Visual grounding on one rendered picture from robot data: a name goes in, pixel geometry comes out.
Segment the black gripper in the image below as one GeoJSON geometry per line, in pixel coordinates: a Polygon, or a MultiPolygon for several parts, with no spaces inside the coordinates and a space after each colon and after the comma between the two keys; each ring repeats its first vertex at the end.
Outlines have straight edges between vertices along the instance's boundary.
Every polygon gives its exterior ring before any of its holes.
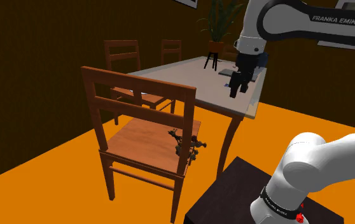
{"type": "Polygon", "coordinates": [[[260,54],[250,55],[239,53],[236,58],[235,65],[238,67],[238,72],[233,72],[230,77],[230,97],[235,98],[238,88],[240,92],[246,93],[248,84],[252,80],[255,67],[258,65],[260,54]]]}

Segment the blue object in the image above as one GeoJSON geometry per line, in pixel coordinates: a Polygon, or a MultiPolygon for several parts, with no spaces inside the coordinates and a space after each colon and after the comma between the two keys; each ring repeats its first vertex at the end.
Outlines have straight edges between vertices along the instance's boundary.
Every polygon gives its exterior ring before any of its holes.
{"type": "Polygon", "coordinates": [[[267,52],[263,52],[261,54],[259,54],[259,58],[258,58],[258,67],[266,67],[267,66],[267,62],[268,62],[268,53],[267,52]]]}

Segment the wooden table with pale top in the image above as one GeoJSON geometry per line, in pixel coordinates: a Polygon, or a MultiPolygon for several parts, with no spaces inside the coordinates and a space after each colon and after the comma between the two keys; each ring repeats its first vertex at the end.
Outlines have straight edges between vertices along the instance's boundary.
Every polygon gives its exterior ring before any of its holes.
{"type": "Polygon", "coordinates": [[[223,172],[226,156],[233,140],[234,134],[244,118],[254,119],[260,101],[261,90],[267,70],[264,67],[256,68],[256,80],[249,83],[245,93],[237,93],[235,98],[230,97],[230,89],[225,85],[230,81],[228,76],[220,75],[223,69],[233,69],[234,63],[226,60],[218,62],[217,70],[211,67],[204,68],[206,57],[197,57],[154,68],[133,72],[133,75],[145,78],[168,81],[195,87],[195,105],[227,117],[232,121],[226,131],[219,156],[217,175],[223,172]]]}

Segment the potted plant on black stand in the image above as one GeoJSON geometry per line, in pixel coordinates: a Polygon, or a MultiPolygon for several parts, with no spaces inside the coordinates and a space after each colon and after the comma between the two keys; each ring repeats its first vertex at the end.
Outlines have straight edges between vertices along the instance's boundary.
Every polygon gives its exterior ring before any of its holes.
{"type": "Polygon", "coordinates": [[[209,59],[213,58],[212,68],[216,71],[218,65],[218,55],[224,49],[224,42],[222,38],[229,34],[228,28],[233,24],[235,18],[243,9],[244,3],[239,3],[239,0],[231,0],[228,6],[225,8],[223,0],[211,0],[211,9],[208,14],[208,18],[200,18],[201,20],[206,20],[208,28],[202,29],[203,31],[208,31],[211,40],[208,44],[208,55],[207,60],[204,65],[204,69],[207,67],[209,59]]]}

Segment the dark dried flower sprig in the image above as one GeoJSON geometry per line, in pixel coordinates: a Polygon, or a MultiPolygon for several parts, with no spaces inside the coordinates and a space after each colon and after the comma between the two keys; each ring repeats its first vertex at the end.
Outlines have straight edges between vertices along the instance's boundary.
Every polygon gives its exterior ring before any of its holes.
{"type": "MultiPolygon", "coordinates": [[[[168,134],[170,136],[172,136],[176,140],[176,142],[177,142],[177,145],[175,146],[176,155],[180,156],[183,137],[182,136],[178,136],[176,134],[176,132],[177,132],[176,129],[172,129],[172,130],[168,131],[168,134]]],[[[207,143],[203,143],[203,142],[199,141],[197,139],[197,136],[192,135],[192,137],[191,137],[191,145],[190,145],[189,155],[188,155],[188,163],[189,164],[191,163],[192,160],[196,160],[196,157],[198,155],[197,148],[200,148],[200,147],[206,148],[207,147],[207,143]]]]}

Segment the brown wooden chair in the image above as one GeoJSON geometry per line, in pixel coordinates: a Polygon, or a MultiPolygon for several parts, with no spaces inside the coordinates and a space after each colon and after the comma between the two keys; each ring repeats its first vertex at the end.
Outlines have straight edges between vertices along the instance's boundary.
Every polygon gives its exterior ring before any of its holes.
{"type": "Polygon", "coordinates": [[[192,135],[197,135],[200,122],[193,119],[196,88],[140,76],[83,66],[85,86],[92,124],[99,144],[99,155],[110,200],[115,198],[114,173],[123,174],[173,192],[171,222],[176,219],[188,163],[192,135]],[[120,87],[134,93],[133,104],[100,97],[95,84],[120,87]],[[145,108],[142,93],[183,102],[183,115],[145,108]],[[107,139],[101,121],[102,110],[131,117],[113,137],[107,139]],[[176,129],[182,136],[180,156],[176,140],[168,131],[176,129]]]}
{"type": "Polygon", "coordinates": [[[182,46],[181,40],[169,40],[169,39],[161,40],[161,58],[160,58],[161,65],[164,65],[165,54],[176,53],[178,54],[179,61],[181,61],[182,59],[181,46],[182,46]],[[165,48],[167,45],[177,45],[177,48],[165,48]]]}
{"type": "MultiPolygon", "coordinates": [[[[104,50],[106,57],[106,65],[108,70],[112,70],[112,62],[124,59],[136,59],[137,71],[141,70],[141,61],[139,56],[139,45],[137,40],[104,40],[104,50]],[[127,53],[114,53],[110,52],[110,49],[116,47],[134,47],[133,52],[127,53]]],[[[119,87],[110,88],[111,99],[129,99],[134,100],[134,93],[131,90],[127,90],[119,87]]],[[[166,97],[160,97],[157,95],[142,93],[142,104],[149,106],[151,109],[156,109],[158,105],[165,102],[166,97]]]]}

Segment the dark robot stand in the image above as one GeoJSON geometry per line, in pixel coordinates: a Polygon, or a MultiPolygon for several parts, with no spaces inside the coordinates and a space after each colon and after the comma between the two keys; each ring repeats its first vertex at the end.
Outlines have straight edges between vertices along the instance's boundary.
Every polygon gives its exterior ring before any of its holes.
{"type": "Polygon", "coordinates": [[[272,176],[236,157],[187,212],[183,224],[344,224],[292,186],[283,156],[272,176]]]}

